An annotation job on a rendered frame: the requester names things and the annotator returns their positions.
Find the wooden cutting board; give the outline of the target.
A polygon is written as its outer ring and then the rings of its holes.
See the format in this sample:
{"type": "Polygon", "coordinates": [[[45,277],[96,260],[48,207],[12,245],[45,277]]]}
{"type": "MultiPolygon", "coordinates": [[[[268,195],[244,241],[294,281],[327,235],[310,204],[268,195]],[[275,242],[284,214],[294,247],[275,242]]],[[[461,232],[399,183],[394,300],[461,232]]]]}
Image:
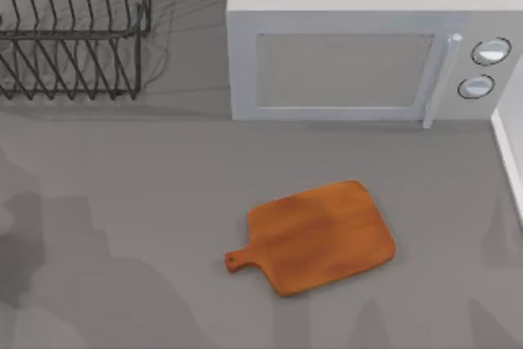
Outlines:
{"type": "Polygon", "coordinates": [[[230,273],[256,267],[290,297],[389,262],[396,242],[356,180],[276,199],[248,213],[248,244],[225,255],[230,273]]]}

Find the microwave oven door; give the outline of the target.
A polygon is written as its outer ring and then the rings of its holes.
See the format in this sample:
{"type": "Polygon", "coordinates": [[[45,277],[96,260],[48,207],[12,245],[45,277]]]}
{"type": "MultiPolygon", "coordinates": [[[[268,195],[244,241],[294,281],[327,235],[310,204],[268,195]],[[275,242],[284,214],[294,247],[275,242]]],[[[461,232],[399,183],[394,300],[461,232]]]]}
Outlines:
{"type": "Polygon", "coordinates": [[[436,15],[229,11],[236,120],[419,121],[448,52],[436,15]]]}

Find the small microwave knob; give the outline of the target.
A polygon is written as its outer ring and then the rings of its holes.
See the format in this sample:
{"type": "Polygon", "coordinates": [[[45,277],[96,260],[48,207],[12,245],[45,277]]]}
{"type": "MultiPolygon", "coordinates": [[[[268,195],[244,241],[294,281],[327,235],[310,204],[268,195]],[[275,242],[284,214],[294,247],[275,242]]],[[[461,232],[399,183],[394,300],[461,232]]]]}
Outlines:
{"type": "Polygon", "coordinates": [[[495,87],[495,81],[489,75],[479,75],[464,79],[459,85],[457,92],[466,100],[478,100],[488,96],[495,87]]]}

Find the large microwave knob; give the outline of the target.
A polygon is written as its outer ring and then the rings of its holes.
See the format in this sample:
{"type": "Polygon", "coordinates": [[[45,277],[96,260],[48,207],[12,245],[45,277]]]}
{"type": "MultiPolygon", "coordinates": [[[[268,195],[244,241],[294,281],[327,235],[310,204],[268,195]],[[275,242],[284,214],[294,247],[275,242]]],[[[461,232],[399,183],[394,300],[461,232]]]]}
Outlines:
{"type": "Polygon", "coordinates": [[[505,38],[494,38],[477,43],[472,49],[473,62],[481,66],[496,65],[505,60],[512,51],[511,43],[505,38]]]}

